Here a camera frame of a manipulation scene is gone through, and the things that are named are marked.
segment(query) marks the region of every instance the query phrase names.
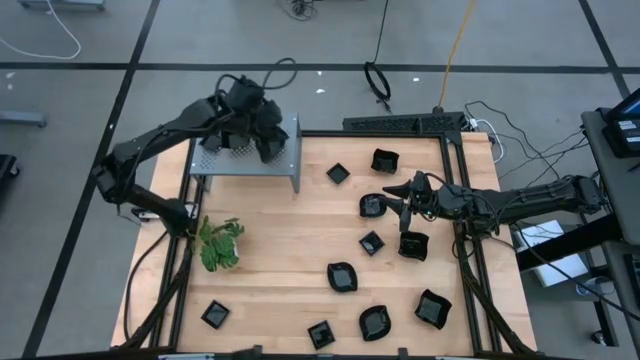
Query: concrete floor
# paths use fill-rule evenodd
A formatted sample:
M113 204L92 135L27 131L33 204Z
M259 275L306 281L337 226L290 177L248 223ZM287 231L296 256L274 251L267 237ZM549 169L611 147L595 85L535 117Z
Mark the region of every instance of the concrete floor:
M59 11L83 45L78 58L62 65L38 65L43 60L0 45L0 109L42 111L49 118L45 129L0 125L0 153L18 156L23 169L0 216L0 358L23 353L150 4L109 0L105 13ZM429 112L436 104L441 65L466 4L390 1L378 63L440 65L418 68L423 72L406 68L385 73L395 114ZM588 4L617 65L637 66L640 3ZM210 71L137 70L111 143L166 122L194 99L209 95L221 74L215 65L246 64L236 66L234 73L259 79L264 72L252 71L252 64L285 56L315 64L291 86L268 93L284 111L299 112L304 129L340 129L344 117L383 115L359 69L375 54L384 0L331 0L317 8L316 18L301 23L286 17L275 0L160 0L140 62L206 64ZM74 51L51 16L24 10L14 1L0 3L0 36L28 51ZM64 65L68 63L93 69ZM606 68L612 64L577 0L479 1L455 64L483 66L451 74L445 109L461 110L467 102L484 100L509 114L538 148L577 131L582 111L612 106L622 98ZM491 67L496 65L510 67ZM271 81L288 75L276 73ZM640 86L640 75L625 74L624 80L632 91ZM499 133L520 136L499 115L481 106L471 111ZM526 160L516 143L504 143L506 155L496 165L499 175ZM595 164L585 147L567 154L556 168L560 175L588 175ZM544 169L542 162L531 163L503 178L501 185L525 186ZM148 185L152 170L153 161L145 163L138 183ZM550 180L548 173L540 181ZM562 219L575 222L571 216ZM38 355L108 348L137 231L94 194ZM528 274L523 279L540 350L585 359L635 357L620 314L612 310L620 347L592 344L588 334L598 325L590 303L558 301Z

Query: green plant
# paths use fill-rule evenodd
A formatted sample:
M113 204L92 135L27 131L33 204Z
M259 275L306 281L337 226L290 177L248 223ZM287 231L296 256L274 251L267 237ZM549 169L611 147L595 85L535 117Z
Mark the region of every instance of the green plant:
M213 226L205 216L198 235L202 240L200 259L207 271L214 272L218 266L225 269L238 263L235 254L235 240L244 233L244 226L238 224L238 218L225 220L223 225Z

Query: wooden table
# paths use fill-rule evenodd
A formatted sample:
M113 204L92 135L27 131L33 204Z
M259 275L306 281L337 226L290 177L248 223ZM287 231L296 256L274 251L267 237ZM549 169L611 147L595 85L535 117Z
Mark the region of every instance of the wooden table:
M498 189L486 135L463 134L463 139L471 185ZM400 154L395 175L381 175L370 168L372 153L378 147ZM177 195L186 151L185 143L159 156L152 191L165 197ZM451 154L454 177L458 179L453 150ZM233 269L209 273L199 257L194 257L178 350L232 352L260 344L265 353L315 353L307 328L328 320L337 340L320 352L389 355L406 347L411 355L471 355L460 270L451 253L451 222L413 219L411 230L430 236L427 260L420 262L397 254L398 217L390 210L378 219L367 220L358 215L361 196L379 193L383 186L402 184L416 170L444 177L439 142L304 138L302 162L301 190L297 195L286 178L214 179L212 191L203 199L201 218L206 214L219 224L238 217L247 231L238 241L240 262ZM351 172L339 186L325 174L336 162ZM143 226L132 263L163 230L159 222ZM358 243L371 230L386 243L373 257ZM511 241L506 227L501 234L503 240ZM131 299L132 329L157 299L167 243L156 249L136 274ZM483 245L496 307L524 343L535 348L513 251L494 241L484 241ZM356 269L359 289L355 293L338 294L329 287L327 264L341 261ZM453 304L442 330L421 322L413 314L427 288ZM231 310L219 330L200 320L214 299ZM388 308L391 332L378 341L364 342L358 318L362 311L378 304ZM484 312L479 304L477 308L483 347L490 349ZM172 305L168 307L165 324L173 309ZM121 319L122 311L113 344L123 342ZM161 343L166 343L168 327L164 326Z

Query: yellow cable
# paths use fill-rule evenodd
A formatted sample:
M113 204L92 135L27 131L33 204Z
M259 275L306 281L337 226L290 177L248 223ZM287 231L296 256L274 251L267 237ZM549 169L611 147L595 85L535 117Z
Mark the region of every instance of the yellow cable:
M444 95L447 92L447 78L449 78L449 69L451 68L451 62L453 62L453 56L458 50L458 44L460 43L460 39L462 38L462 34L464 33L464 28L467 26L467 20L469 20L469 15L471 15L471 10L473 10L473 3L475 0L469 0L469 6L467 6L467 12L464 14L464 20L462 20L462 25L460 25L460 30L458 30L458 37L456 38L456 42L453 43L453 49L451 49L451 54L449 54L449 61L447 62L447 69L444 72L444 80L442 81L442 92L440 93L440 100L438 101L438 107L442 107L442 102L444 102Z

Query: black bowl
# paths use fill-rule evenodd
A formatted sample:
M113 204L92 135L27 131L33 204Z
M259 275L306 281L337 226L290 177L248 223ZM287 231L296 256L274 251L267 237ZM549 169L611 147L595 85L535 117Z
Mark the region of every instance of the black bowl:
M204 311L204 314L200 317L204 322L209 324L214 329L220 328L222 323L229 315L230 311L219 302L213 300L211 305Z
M360 315L360 330L364 341L382 339L391 331L391 318L387 307L377 305L370 307Z
M384 241L380 239L380 236L378 236L375 231L371 231L360 240L360 245L362 245L369 256L373 256L378 250L382 249Z
M316 350L320 350L321 348L336 341L333 337L333 332L329 327L329 323L326 320L310 327L307 331L309 332L309 336L311 337L311 341L313 341L313 346Z
M429 237L423 233L405 231L400 234L398 254L411 259L424 261L427 258Z
M435 326L438 330L447 323L447 315L451 310L451 303L442 296L432 293L429 289L425 290L420 297L420 302L414 314L426 322Z
M329 285L337 292L358 290L358 276L349 263L341 262L327 265Z
M373 162L371 168L375 171L386 172L389 174L395 174L398 170L398 158L400 155L393 151L386 151L376 149L373 152Z
M327 171L327 175L329 175L329 177L331 178L331 180L333 180L334 183L339 185L347 177L349 177L351 173L344 166L342 166L342 164L337 163Z
M384 215L387 204L382 200L382 194L367 194L360 198L360 216L375 218Z

